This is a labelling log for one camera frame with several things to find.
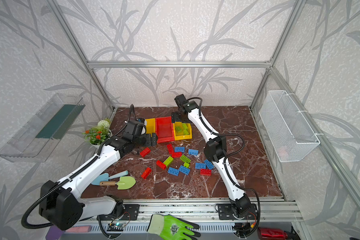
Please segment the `yellow bin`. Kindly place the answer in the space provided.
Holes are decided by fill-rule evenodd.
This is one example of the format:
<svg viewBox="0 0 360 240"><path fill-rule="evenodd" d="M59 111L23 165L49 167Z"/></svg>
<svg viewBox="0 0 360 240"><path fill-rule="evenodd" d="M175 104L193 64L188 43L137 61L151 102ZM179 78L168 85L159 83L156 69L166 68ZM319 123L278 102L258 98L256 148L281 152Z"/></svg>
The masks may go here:
<svg viewBox="0 0 360 240"><path fill-rule="evenodd" d="M146 119L146 133L147 134L152 134L156 132L156 119L152 118L152 119Z"/></svg>
<svg viewBox="0 0 360 240"><path fill-rule="evenodd" d="M173 123L175 141L192 139L192 127L189 123Z"/></svg>

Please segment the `red bin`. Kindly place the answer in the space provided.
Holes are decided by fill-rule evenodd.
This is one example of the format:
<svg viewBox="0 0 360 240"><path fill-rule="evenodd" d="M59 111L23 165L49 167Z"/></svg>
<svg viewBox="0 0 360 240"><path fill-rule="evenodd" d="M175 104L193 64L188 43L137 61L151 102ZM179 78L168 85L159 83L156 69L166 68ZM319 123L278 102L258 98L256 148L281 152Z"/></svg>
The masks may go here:
<svg viewBox="0 0 360 240"><path fill-rule="evenodd" d="M171 117L156 118L155 123L158 144L173 142L175 140Z"/></svg>

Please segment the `green lego long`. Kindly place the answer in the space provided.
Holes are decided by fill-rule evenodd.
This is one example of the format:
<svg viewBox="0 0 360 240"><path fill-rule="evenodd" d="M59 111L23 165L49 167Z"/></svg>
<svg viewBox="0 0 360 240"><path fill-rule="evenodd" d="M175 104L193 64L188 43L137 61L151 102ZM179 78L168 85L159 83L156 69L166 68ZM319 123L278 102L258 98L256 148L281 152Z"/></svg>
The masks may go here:
<svg viewBox="0 0 360 240"><path fill-rule="evenodd" d="M172 162L174 161L174 158L169 156L164 162L163 164L168 167Z"/></svg>

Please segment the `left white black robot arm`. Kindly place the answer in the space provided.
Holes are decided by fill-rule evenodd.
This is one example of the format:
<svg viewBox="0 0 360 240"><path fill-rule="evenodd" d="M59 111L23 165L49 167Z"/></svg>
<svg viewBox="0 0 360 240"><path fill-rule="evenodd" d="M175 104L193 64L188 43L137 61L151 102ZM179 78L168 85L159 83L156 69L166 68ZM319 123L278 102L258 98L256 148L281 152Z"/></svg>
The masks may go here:
<svg viewBox="0 0 360 240"><path fill-rule="evenodd" d="M41 196L24 213L21 224L26 229L42 229L52 225L64 231L77 222L100 215L120 215L122 202L115 197L83 199L84 190L111 165L144 145L147 121L129 120L122 132L105 140L88 161L57 182L47 181Z"/></svg>

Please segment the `red lego upright top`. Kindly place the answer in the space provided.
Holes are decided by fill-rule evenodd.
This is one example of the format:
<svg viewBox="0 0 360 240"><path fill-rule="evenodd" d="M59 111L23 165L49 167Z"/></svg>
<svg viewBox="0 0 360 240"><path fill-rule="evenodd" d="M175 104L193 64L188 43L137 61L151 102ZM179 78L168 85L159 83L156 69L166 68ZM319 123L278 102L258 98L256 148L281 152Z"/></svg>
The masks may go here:
<svg viewBox="0 0 360 240"><path fill-rule="evenodd" d="M167 145L167 150L170 155L172 155L175 152L172 144Z"/></svg>

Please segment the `red lego under blue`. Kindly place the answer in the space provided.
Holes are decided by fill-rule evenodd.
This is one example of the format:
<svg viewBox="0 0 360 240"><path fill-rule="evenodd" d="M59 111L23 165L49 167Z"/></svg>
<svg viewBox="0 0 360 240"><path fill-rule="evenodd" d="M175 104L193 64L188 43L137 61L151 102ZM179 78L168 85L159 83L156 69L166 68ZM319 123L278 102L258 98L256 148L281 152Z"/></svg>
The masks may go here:
<svg viewBox="0 0 360 240"><path fill-rule="evenodd" d="M180 158L182 155L183 155L182 152L173 152L173 153L171 154L171 157L172 157L172 158Z"/></svg>

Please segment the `blue lego top right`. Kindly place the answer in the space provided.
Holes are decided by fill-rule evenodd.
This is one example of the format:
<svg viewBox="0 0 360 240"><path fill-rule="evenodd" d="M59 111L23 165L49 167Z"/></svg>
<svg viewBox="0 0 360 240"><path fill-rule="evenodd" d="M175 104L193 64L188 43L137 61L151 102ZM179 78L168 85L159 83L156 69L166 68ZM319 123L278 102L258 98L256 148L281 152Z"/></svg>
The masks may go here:
<svg viewBox="0 0 360 240"><path fill-rule="evenodd" d="M188 154L189 155L193 155L193 156L197 156L199 154L198 150L194 150L194 149L189 149L188 150Z"/></svg>

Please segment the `light blue garden scoop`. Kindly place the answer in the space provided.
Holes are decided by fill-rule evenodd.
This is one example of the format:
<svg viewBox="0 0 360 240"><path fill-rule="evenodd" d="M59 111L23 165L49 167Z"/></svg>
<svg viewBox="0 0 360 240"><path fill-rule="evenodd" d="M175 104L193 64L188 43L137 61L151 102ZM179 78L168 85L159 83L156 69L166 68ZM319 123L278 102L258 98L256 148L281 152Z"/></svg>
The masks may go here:
<svg viewBox="0 0 360 240"><path fill-rule="evenodd" d="M129 173L128 171L123 171L123 172L117 173L117 174L112 175L112 176L110 176L108 173L103 173L103 174L99 175L97 178L95 178L91 182L91 184L94 185L94 186L99 186L100 182L108 182L109 180L112 180L112 179L116 179L116 178L119 178L119 177L124 177L124 176L127 176L128 173Z"/></svg>

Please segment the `blue lego bottom left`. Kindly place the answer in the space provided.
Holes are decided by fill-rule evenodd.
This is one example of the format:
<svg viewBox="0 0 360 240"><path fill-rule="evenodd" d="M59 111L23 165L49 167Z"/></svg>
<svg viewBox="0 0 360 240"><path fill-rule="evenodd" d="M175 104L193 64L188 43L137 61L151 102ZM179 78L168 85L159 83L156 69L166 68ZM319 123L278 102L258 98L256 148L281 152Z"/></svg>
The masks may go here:
<svg viewBox="0 0 360 240"><path fill-rule="evenodd" d="M180 170L169 167L168 168L168 174L173 175L173 176L178 176L180 173Z"/></svg>

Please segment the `blue lego right flat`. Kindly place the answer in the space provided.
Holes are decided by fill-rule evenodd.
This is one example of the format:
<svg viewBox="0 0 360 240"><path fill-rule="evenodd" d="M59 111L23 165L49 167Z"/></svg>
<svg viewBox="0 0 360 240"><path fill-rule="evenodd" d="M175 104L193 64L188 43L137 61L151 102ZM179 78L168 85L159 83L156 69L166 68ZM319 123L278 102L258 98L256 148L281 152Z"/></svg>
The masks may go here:
<svg viewBox="0 0 360 240"><path fill-rule="evenodd" d="M206 169L207 165L204 163L195 163L195 169Z"/></svg>

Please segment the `blue lego bottom middle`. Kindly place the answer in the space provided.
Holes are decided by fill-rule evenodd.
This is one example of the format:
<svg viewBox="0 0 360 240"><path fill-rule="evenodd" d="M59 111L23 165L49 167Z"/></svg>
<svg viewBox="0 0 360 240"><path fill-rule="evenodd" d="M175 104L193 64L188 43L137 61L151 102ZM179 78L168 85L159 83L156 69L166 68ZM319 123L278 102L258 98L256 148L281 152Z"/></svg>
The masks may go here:
<svg viewBox="0 0 360 240"><path fill-rule="evenodd" d="M189 173L190 173L190 169L186 168L185 166L180 166L180 167L179 167L179 171L180 171L181 173L187 175L187 176L188 176Z"/></svg>

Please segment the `blue lego right angled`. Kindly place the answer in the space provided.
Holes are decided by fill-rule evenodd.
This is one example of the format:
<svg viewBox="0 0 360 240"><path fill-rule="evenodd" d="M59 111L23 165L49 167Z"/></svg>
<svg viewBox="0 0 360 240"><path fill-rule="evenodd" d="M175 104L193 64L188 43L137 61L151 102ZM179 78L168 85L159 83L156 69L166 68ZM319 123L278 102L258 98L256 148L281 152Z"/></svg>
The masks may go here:
<svg viewBox="0 0 360 240"><path fill-rule="evenodd" d="M214 165L209 160L204 160L204 163L209 170L212 170L214 168Z"/></svg>

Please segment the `small green circuit board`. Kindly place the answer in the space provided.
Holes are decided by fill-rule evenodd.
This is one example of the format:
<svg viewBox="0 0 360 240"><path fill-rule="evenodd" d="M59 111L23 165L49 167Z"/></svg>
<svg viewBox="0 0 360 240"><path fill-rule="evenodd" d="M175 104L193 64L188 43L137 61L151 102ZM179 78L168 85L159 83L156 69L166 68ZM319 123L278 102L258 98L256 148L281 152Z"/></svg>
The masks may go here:
<svg viewBox="0 0 360 240"><path fill-rule="evenodd" d="M126 223L110 223L108 224L107 232L123 232L126 226Z"/></svg>

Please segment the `red metallic object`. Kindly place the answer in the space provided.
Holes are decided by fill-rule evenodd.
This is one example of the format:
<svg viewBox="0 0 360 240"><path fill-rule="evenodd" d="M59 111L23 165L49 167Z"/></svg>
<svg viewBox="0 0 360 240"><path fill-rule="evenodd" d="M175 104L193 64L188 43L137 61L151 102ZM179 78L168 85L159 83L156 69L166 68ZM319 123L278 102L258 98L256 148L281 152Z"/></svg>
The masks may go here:
<svg viewBox="0 0 360 240"><path fill-rule="evenodd" d="M294 230L290 232L281 229L257 228L257 234L260 240L300 240L301 238Z"/></svg>

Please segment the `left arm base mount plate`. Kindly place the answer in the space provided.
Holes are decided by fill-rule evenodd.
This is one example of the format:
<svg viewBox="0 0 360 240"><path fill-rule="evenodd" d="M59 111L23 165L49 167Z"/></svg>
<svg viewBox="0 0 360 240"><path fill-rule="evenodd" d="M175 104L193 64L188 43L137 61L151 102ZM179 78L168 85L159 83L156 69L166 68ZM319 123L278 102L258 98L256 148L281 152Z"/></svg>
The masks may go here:
<svg viewBox="0 0 360 240"><path fill-rule="evenodd" d="M121 220L121 221L136 221L139 215L140 205L126 204L121 207L117 206L116 209L109 215L100 215L97 219L101 221Z"/></svg>

